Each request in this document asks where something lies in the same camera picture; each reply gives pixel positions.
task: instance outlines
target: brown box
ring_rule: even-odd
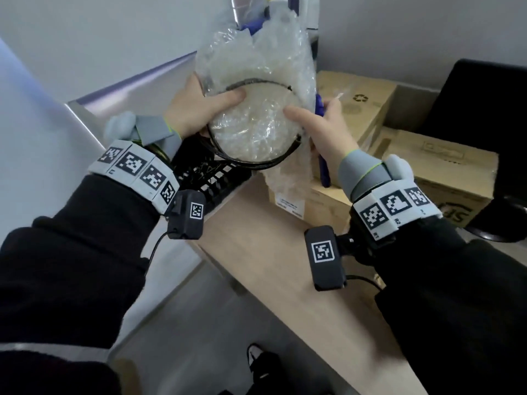
[[[456,226],[466,226],[492,200],[498,165],[494,152],[383,129],[369,153],[407,160],[415,183]]]
[[[317,88],[322,98],[342,94],[344,119],[360,148],[367,151],[384,123],[397,85],[388,80],[323,70],[317,74]],[[313,176],[319,179],[318,158],[312,159],[312,166]],[[332,184],[340,187],[337,172],[329,174]]]
[[[337,234],[342,234],[348,229],[352,203],[342,189],[324,188],[319,180],[312,181],[309,192],[302,199],[275,195],[269,190],[269,200],[312,226],[329,225]]]

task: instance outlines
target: wooden table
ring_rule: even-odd
[[[352,281],[340,291],[315,290],[307,228],[269,203],[257,175],[207,220],[197,245],[362,395],[425,394],[375,305],[373,286]],[[345,267],[372,277],[353,258]]]

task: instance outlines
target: black chair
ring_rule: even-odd
[[[466,230],[484,239],[527,238],[527,68],[461,59],[418,133],[499,154],[494,199]]]

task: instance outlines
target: black sleeve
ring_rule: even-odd
[[[135,192],[89,175],[54,218],[11,232],[0,249],[0,343],[110,348],[144,286],[148,261],[140,254],[158,220]],[[115,374],[100,363],[2,352],[0,366],[10,372],[1,393],[12,385],[16,393],[27,385],[30,393],[72,393],[65,388],[75,377],[76,393],[119,391]]]
[[[375,268],[377,305],[429,394],[523,388],[525,266],[433,217],[400,229]]]

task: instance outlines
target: shoe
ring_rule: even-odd
[[[249,364],[249,369],[253,365],[254,361],[260,357],[260,355],[265,352],[257,344],[251,344],[247,348],[247,363]]]

